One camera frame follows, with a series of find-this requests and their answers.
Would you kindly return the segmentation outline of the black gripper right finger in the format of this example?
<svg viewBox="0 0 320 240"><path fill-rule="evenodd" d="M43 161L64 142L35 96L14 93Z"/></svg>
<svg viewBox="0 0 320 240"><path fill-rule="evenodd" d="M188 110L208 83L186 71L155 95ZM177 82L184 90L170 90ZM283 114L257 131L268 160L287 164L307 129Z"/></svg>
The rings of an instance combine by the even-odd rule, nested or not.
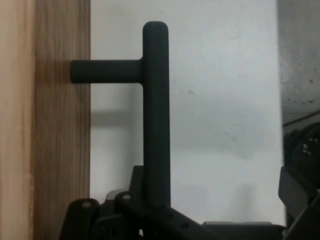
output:
<svg viewBox="0 0 320 240"><path fill-rule="evenodd" d="M296 170L280 170L278 196L294 218L285 240L318 240L320 238L320 192Z"/></svg>

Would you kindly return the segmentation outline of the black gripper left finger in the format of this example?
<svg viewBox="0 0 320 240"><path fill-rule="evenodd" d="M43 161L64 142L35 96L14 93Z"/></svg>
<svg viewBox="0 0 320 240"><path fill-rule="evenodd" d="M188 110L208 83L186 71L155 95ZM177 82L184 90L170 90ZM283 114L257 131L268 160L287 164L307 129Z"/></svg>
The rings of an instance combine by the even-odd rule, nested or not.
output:
<svg viewBox="0 0 320 240"><path fill-rule="evenodd" d="M169 206L155 207L141 196L144 167L134 166L128 191L99 204L92 198L67 209L61 240L219 240L216 233Z"/></svg>

